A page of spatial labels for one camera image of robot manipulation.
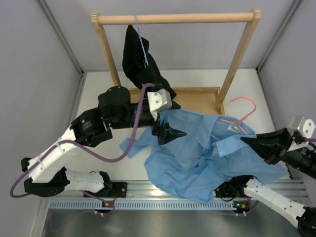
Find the pink plastic hanger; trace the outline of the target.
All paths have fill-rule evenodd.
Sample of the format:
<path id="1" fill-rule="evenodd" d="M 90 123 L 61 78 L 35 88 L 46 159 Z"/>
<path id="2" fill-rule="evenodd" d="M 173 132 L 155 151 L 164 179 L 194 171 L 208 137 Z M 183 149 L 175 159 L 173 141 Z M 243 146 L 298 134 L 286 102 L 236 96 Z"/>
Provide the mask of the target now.
<path id="1" fill-rule="evenodd" d="M 218 115 L 209 134 L 209 139 L 212 140 L 212 142 L 221 141 L 234 136 L 254 135 L 253 129 L 250 128 L 245 121 L 257 110 L 257 103 L 248 96 L 238 96 L 231 99 L 230 102 L 238 100 L 247 100 L 252 104 L 253 108 L 240 118 L 229 115 Z"/>

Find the light blue shirt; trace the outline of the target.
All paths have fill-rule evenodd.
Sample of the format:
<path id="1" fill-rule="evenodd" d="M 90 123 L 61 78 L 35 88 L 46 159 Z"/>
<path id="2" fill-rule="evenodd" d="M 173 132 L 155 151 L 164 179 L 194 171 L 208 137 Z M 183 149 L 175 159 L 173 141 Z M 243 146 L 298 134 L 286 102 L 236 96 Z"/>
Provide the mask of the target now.
<path id="1" fill-rule="evenodd" d="M 144 166 L 149 180 L 161 190 L 179 198 L 203 203 L 214 200 L 213 191 L 230 177 L 251 175 L 268 184 L 284 177 L 282 165 L 269 165 L 242 137 L 254 138 L 256 132 L 232 116 L 207 115 L 189 110 L 167 110 L 161 119 L 185 136 L 159 145 L 150 128 L 120 148 L 132 158 L 152 147 Z"/>

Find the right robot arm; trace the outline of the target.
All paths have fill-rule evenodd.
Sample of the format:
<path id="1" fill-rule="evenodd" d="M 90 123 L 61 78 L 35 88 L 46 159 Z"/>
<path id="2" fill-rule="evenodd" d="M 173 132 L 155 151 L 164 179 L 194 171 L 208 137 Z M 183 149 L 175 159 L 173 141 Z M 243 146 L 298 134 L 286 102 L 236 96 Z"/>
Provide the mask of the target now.
<path id="1" fill-rule="evenodd" d="M 283 128 L 279 131 L 259 134 L 256 138 L 241 140 L 255 151 L 268 165 L 282 161 L 306 175 L 316 177 L 316 145 L 312 129 Z M 235 196 L 257 200 L 281 215 L 302 237 L 316 235 L 316 209 L 303 202 L 306 191 L 301 182 L 275 181 L 265 185 L 253 176 L 239 176 L 230 183 Z"/>

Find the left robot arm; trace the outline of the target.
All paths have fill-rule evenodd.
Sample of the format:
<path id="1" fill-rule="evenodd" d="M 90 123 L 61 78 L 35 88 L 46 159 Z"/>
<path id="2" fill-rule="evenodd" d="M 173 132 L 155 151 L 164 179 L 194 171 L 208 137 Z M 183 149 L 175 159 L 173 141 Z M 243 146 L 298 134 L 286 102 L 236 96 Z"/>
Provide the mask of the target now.
<path id="1" fill-rule="evenodd" d="M 82 152 L 112 139 L 114 129 L 131 128 L 132 134 L 123 156 L 127 156 L 140 127 L 149 127 L 160 145 L 165 145 L 186 133 L 160 120 L 160 112 L 179 109 L 170 93 L 160 84 L 142 86 L 139 101 L 131 102 L 130 91 L 114 86 L 98 96 L 98 106 L 84 111 L 46 151 L 36 158 L 24 158 L 21 168 L 27 195 L 52 197 L 64 191 L 80 191 L 88 197 L 103 198 L 114 193 L 105 171 L 76 172 L 66 164 Z"/>

